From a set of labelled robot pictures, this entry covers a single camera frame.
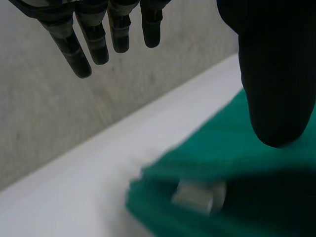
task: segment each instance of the gray wall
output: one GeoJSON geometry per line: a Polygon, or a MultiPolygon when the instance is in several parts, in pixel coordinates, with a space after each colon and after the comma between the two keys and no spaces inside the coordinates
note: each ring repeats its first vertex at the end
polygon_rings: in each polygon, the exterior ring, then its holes
{"type": "MultiPolygon", "coordinates": [[[[131,14],[130,50],[77,78],[46,30],[0,1],[0,189],[237,51],[215,0],[173,0],[159,47],[148,49],[140,9],[131,14]]],[[[83,42],[75,23],[75,31],[83,42]]]]}

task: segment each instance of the white table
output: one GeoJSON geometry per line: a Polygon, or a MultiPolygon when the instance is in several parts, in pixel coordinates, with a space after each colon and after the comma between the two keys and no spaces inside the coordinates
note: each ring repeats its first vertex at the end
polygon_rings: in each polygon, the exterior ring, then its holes
{"type": "Polygon", "coordinates": [[[241,89],[237,56],[0,193],[0,237],[150,236],[124,207],[129,181],[241,89]]]}

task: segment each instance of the robotic hand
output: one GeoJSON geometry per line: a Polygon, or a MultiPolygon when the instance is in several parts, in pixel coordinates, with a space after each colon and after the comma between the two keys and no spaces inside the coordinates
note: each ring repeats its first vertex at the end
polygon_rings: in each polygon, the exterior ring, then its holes
{"type": "MultiPolygon", "coordinates": [[[[112,43],[117,53],[129,49],[129,14],[139,0],[9,0],[28,17],[36,18],[49,31],[79,78],[91,75],[91,67],[73,30],[73,12],[79,22],[95,64],[108,62],[102,20],[108,11],[112,43]]],[[[162,9],[171,0],[140,0],[145,44],[160,42],[162,9]]]]}

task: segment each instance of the black robotic finger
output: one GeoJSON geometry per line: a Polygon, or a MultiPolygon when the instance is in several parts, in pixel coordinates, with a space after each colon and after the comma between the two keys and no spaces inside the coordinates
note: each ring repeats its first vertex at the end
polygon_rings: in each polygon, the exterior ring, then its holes
{"type": "Polygon", "coordinates": [[[114,50],[124,53],[129,49],[129,14],[137,6],[139,0],[110,0],[108,16],[114,50]]]}
{"type": "Polygon", "coordinates": [[[170,0],[141,0],[142,25],[145,44],[154,48],[160,43],[160,24],[162,9],[170,0]]]}
{"type": "Polygon", "coordinates": [[[105,41],[102,20],[108,7],[108,0],[84,0],[76,2],[76,17],[95,64],[108,62],[109,53],[105,41]]]}
{"type": "Polygon", "coordinates": [[[73,29],[73,17],[58,21],[40,21],[49,31],[65,59],[79,78],[91,75],[91,67],[73,29]]]}

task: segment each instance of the green cloth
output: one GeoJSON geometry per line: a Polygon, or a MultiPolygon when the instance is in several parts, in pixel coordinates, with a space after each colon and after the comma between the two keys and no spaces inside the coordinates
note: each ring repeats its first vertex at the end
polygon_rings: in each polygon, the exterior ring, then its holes
{"type": "Polygon", "coordinates": [[[300,227],[310,221],[306,207],[312,207],[310,212],[315,209],[315,199],[308,197],[312,196],[313,183],[306,182],[314,178],[315,138],[313,113],[297,142],[284,149],[264,145],[252,130],[246,95],[241,91],[183,144],[142,170],[142,178],[131,183],[127,209],[157,237],[313,236],[307,230],[302,235],[300,227]],[[228,185],[229,203],[225,201],[221,213],[207,216],[171,203],[179,180],[210,183],[228,180],[234,191],[230,194],[232,188],[228,185]],[[303,200],[306,201],[301,201],[300,195],[295,195],[297,192],[305,195],[303,200]],[[275,196],[284,204],[282,208],[275,196]],[[279,223],[260,222],[260,218],[256,218],[256,210],[262,212],[261,203],[267,210],[266,216],[277,217],[279,223]],[[300,219],[303,224],[295,228],[300,219]]]}

